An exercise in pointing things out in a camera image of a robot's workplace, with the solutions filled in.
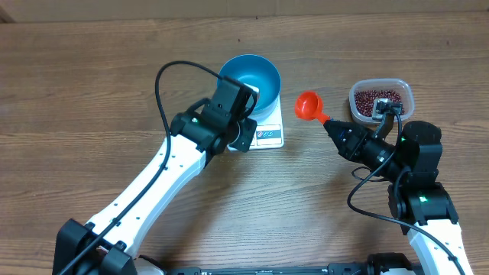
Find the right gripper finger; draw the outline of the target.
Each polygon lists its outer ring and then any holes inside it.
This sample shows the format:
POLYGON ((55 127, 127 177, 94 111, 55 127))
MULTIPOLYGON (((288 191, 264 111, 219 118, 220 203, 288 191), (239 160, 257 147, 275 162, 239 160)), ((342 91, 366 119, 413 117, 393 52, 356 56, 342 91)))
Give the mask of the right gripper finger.
POLYGON ((352 131, 342 131, 334 134, 332 140, 338 149, 338 153, 345 159, 351 159, 358 147, 359 137, 352 131))
POLYGON ((351 122, 328 120, 323 124, 323 127, 332 140, 342 140, 351 130, 353 124, 351 122))

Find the red measuring scoop blue handle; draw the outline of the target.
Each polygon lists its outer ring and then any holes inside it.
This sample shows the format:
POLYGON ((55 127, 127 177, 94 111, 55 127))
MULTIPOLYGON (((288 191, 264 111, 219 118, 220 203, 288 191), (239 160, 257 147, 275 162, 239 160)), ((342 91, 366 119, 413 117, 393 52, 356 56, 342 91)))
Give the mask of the red measuring scoop blue handle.
POLYGON ((304 91, 297 98, 294 111, 297 118, 312 121, 318 120, 322 125, 331 118, 323 112, 323 101, 319 94, 312 90, 304 91))

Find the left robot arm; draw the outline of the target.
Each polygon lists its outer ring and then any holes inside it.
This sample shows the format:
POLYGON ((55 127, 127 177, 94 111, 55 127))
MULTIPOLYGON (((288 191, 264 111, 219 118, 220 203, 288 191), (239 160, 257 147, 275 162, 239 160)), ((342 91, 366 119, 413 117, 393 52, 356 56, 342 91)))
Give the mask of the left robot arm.
POLYGON ((132 183, 84 225, 70 219, 57 234, 55 274, 162 274, 138 250, 175 195, 225 148, 248 151, 257 122, 246 114, 177 114, 159 151, 132 183))

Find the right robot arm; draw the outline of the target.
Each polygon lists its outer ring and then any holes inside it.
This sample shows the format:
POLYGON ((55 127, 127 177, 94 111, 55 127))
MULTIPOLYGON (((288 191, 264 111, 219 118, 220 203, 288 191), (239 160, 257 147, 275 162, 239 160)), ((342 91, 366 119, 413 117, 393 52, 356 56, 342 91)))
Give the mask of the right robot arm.
POLYGON ((442 132, 426 121, 410 121, 395 145, 362 125, 326 121, 323 125, 340 156, 360 163, 389 182, 391 215, 374 218, 398 224, 426 274, 470 274, 458 213, 438 182, 442 132))

